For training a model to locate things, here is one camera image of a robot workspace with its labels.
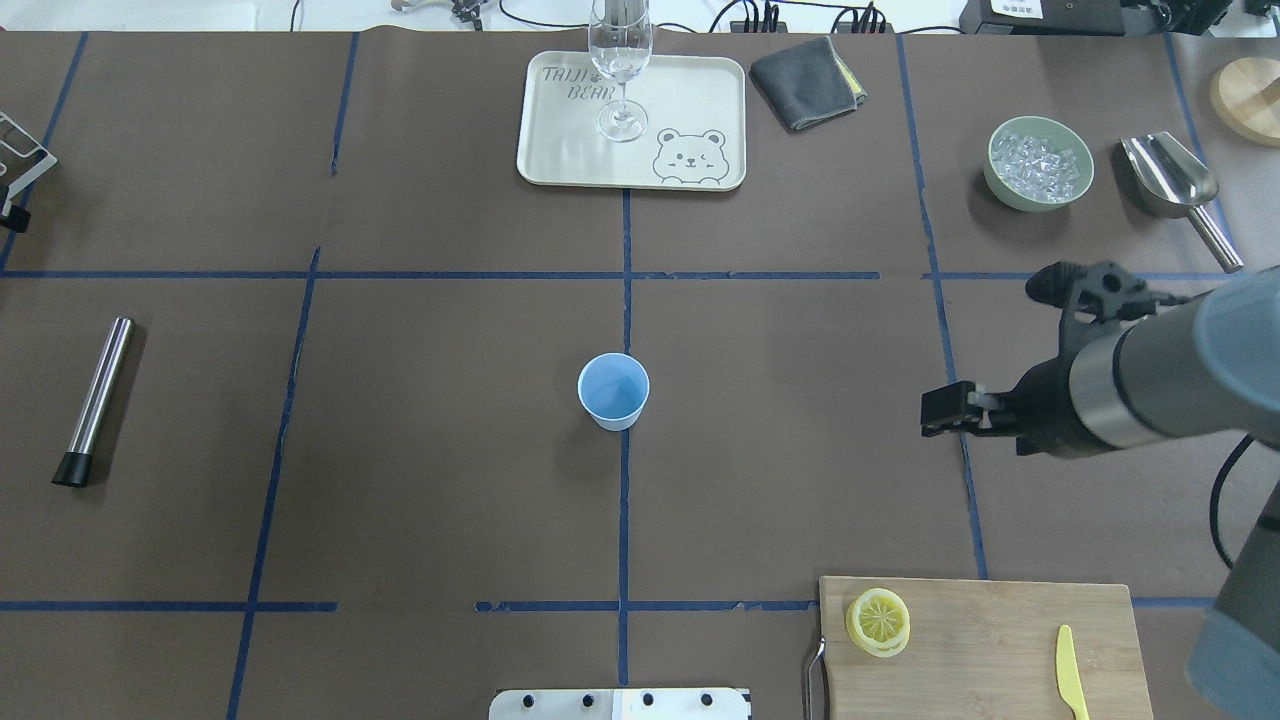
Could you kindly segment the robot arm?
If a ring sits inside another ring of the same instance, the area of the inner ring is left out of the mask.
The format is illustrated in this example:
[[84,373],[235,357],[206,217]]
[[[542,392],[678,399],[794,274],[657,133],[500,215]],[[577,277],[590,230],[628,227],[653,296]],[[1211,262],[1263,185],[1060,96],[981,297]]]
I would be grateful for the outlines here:
[[[1021,456],[1055,457],[1224,430],[1277,447],[1276,268],[1181,296],[1116,263],[1055,263],[1025,292],[1060,310],[1056,356],[1009,391],[959,380],[925,392],[924,437],[1011,437]],[[1190,687],[1233,719],[1279,714],[1277,524],[1270,495],[1185,665]]]

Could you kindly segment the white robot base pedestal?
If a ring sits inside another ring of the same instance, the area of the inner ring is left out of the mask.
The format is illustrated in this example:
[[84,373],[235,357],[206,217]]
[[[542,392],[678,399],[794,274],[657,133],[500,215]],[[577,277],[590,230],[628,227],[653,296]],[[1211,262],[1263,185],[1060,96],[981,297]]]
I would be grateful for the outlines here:
[[745,689],[731,687],[509,689],[489,719],[751,719]]

